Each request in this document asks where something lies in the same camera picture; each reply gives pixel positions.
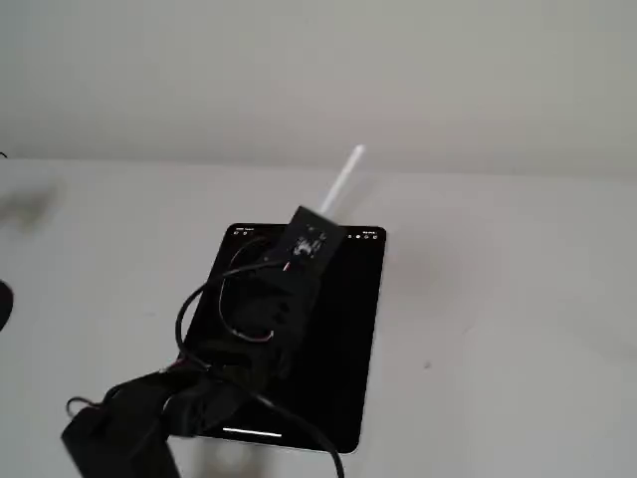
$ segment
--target tablet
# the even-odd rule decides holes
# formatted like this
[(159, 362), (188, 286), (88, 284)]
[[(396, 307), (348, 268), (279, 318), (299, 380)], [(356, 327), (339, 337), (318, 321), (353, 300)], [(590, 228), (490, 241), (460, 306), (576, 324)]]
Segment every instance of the tablet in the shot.
[[(286, 224), (233, 224), (221, 243), (211, 275), (254, 262)], [(288, 377), (273, 380), (263, 395), (316, 425), (339, 453), (358, 445), (374, 337), (386, 233), (375, 226), (344, 226), (342, 241), (322, 278), (303, 345)], [(221, 288), (204, 292), (186, 336), (200, 341), (225, 334), (219, 321)], [(232, 305), (223, 293), (222, 314)], [(310, 436), (257, 402), (245, 404), (204, 436), (318, 450)]]

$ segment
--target black cable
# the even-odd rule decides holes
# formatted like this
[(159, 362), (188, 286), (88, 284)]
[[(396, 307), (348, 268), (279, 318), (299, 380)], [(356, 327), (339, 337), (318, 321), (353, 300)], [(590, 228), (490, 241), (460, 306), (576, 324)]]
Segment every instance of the black cable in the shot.
[(72, 396), (67, 401), (67, 407), (66, 407), (67, 415), (69, 416), (69, 418), (74, 418), (76, 416), (76, 414), (71, 411), (71, 405), (73, 405), (74, 403), (83, 403), (86, 406), (99, 406), (98, 403), (94, 403), (90, 401), (88, 398), (84, 398), (83, 396)]
[[(208, 282), (206, 282), (205, 284), (197, 288), (192, 294), (190, 294), (190, 296), (188, 296), (188, 299), (186, 299), (186, 301), (181, 306), (181, 309), (179, 310), (179, 313), (177, 314), (177, 321), (175, 322), (175, 340), (177, 342), (177, 346), (179, 347), (179, 351), (181, 352), (181, 354), (187, 359), (189, 359), (190, 361), (201, 366), (203, 369), (207, 371), (212, 370), (211, 363), (207, 363), (205, 360), (199, 358), (195, 353), (193, 353), (191, 350), (188, 349), (188, 347), (183, 342), (183, 338), (181, 335), (181, 326), (183, 323), (183, 318), (188, 308), (190, 307), (190, 305), (201, 293), (203, 293), (203, 291), (205, 291), (208, 287), (214, 286), (219, 281), (223, 281), (230, 276), (234, 276), (244, 272), (254, 271), (257, 269), (262, 269), (264, 267), (283, 266), (286, 264), (286, 262), (287, 261), (264, 262), (259, 264), (243, 266), (243, 267), (237, 267), (236, 269), (230, 269), (229, 271), (226, 271), (222, 274), (219, 274), (218, 276), (215, 276), (209, 279)], [(299, 415), (296, 415), (295, 413), (289, 411), (287, 408), (272, 402), (269, 398), (261, 395), (260, 393), (253, 390), (249, 390), (245, 388), (243, 385), (240, 385), (239, 383), (234, 382), (227, 376), (221, 375), (219, 373), (215, 373), (215, 376), (233, 386), (236, 386), (237, 388), (243, 390), (244, 392), (248, 393), (255, 400), (259, 401), (260, 403), (270, 408), (271, 410), (279, 413), (284, 419), (294, 423), (298, 428), (300, 428), (302, 431), (304, 431), (309, 436), (311, 436), (312, 439), (331, 456), (331, 459), (334, 462), (334, 467), (336, 468), (337, 478), (344, 478), (345, 472), (342, 466), (342, 461), (340, 460), (340, 456), (338, 455), (338, 451), (336, 450), (336, 447), (331, 441), (329, 441), (329, 439), (323, 434), (322, 431), (320, 431), (318, 427), (312, 425), (311, 423), (309, 423), (307, 420), (300, 417)]]
[[(235, 261), (237, 260), (237, 258), (241, 255), (241, 253), (244, 252), (246, 249), (248, 249), (250, 246), (252, 246), (253, 244), (258, 244), (260, 242), (265, 242), (267, 240), (268, 239), (264, 236), (257, 236), (250, 239), (248, 242), (246, 242), (241, 247), (239, 247), (239, 249), (237, 249), (237, 252), (235, 252), (234, 256), (232, 256), (232, 259), (230, 259), (230, 263), (228, 264), (228, 267), (232, 267)], [(264, 344), (266, 342), (269, 342), (270, 339), (274, 336), (274, 333), (272, 331), (269, 331), (266, 336), (252, 337), (252, 336), (249, 336), (248, 334), (244, 334), (243, 332), (235, 329), (234, 327), (232, 327), (230, 324), (226, 322), (226, 318), (223, 316), (223, 309), (221, 307), (225, 288), (226, 288), (226, 280), (224, 279), (223, 281), (221, 281), (221, 288), (219, 289), (219, 300), (217, 301), (217, 311), (219, 312), (219, 322), (221, 322), (221, 325), (224, 327), (226, 332), (232, 336), (235, 336), (238, 339), (241, 339), (242, 341), (249, 342), (252, 344)]]
[(286, 261), (277, 261), (277, 262), (273, 261), (273, 262), (260, 262), (258, 264), (249, 264), (247, 266), (236, 267), (235, 269), (230, 269), (222, 274), (219, 274), (218, 276), (208, 279), (208, 281), (205, 284), (198, 287), (192, 294), (190, 294), (190, 296), (188, 296), (188, 299), (186, 299), (186, 301), (183, 303), (183, 305), (181, 306), (181, 309), (179, 310), (179, 313), (177, 314), (177, 321), (175, 322), (175, 341), (177, 342), (177, 346), (179, 347), (179, 351), (181, 352), (181, 354), (185, 356), (187, 359), (189, 359), (190, 361), (198, 364), (205, 370), (210, 368), (209, 363), (206, 363), (204, 360), (196, 356), (193, 352), (191, 352), (186, 347), (186, 345), (183, 342), (183, 338), (181, 337), (181, 325), (183, 323), (183, 318), (186, 315), (186, 311), (188, 311), (188, 308), (190, 307), (190, 305), (194, 302), (194, 300), (197, 297), (199, 297), (203, 293), (203, 291), (205, 291), (209, 287), (216, 285), (219, 281), (223, 281), (231, 276), (236, 276), (238, 274), (243, 274), (245, 272), (256, 271), (258, 269), (264, 269), (267, 267), (284, 266), (285, 264), (286, 264)]
[(318, 445), (320, 445), (323, 450), (325, 450), (327, 453), (329, 453), (329, 456), (331, 456), (331, 459), (334, 462), (334, 467), (336, 468), (336, 476), (338, 478), (345, 478), (345, 470), (342, 467), (342, 461), (340, 461), (340, 455), (338, 455), (338, 450), (336, 450), (336, 447), (334, 446), (334, 444), (331, 441), (329, 441), (329, 438), (327, 438), (324, 435), (324, 433), (322, 431), (320, 431), (320, 429), (317, 426), (312, 425), (311, 423), (309, 423), (307, 420), (305, 420), (301, 416), (289, 411), (287, 408), (285, 408), (285, 407), (283, 407), (283, 406), (281, 406), (281, 405), (279, 405), (277, 403), (273, 403), (271, 400), (269, 400), (265, 396), (261, 395), (260, 393), (257, 393), (257, 392), (254, 392), (254, 391), (250, 391), (250, 390), (246, 390), (246, 391), (255, 400), (257, 400), (260, 403), (264, 404), (265, 406), (267, 406), (271, 410), (279, 413), (283, 418), (285, 418), (286, 420), (290, 421), (291, 423), (296, 425), (298, 428), (300, 428), (302, 431), (304, 431), (309, 436), (311, 436), (312, 439)]

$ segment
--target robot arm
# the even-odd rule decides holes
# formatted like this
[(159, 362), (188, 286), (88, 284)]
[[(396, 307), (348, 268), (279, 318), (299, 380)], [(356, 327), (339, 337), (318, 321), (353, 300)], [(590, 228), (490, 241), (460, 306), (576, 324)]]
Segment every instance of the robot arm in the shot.
[[(342, 228), (300, 207), (274, 249), (255, 264), (226, 271), (197, 289), (177, 318), (179, 360), (112, 388), (64, 430), (62, 439), (81, 475), (178, 478), (167, 437), (200, 434), (257, 399), (310, 433), (332, 456), (338, 476), (344, 476), (335, 448), (320, 430), (262, 395), (271, 378), (287, 373), (285, 363), (294, 359), (305, 336), (320, 275), (343, 237)], [(237, 274), (250, 275), (267, 293), (247, 301), (235, 322), (271, 331), (269, 339), (222, 338), (190, 350), (181, 331), (188, 307), (211, 284)]]

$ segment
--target white wall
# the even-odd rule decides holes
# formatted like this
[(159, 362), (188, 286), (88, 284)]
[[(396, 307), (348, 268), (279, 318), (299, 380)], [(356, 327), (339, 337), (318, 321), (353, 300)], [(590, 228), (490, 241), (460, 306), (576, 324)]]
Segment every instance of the white wall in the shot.
[(637, 172), (628, 0), (3, 0), (17, 156)]

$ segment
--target white surface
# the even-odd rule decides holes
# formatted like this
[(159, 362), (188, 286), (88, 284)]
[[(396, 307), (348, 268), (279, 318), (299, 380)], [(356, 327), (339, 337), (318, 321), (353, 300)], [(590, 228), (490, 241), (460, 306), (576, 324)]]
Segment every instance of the white surface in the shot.
[(16, 157), (637, 172), (634, 1), (1, 3)]
[[(389, 242), (347, 477), (634, 477), (637, 183), (356, 177), (340, 220), (382, 225)], [(58, 190), (37, 227), (0, 228), (0, 276), (17, 297), (0, 333), (2, 475), (77, 476), (59, 440), (66, 399), (169, 363), (174, 316), (225, 228), (286, 221), (332, 178), (1, 161), (0, 197)], [(172, 445), (184, 477), (333, 473), (324, 454)]]

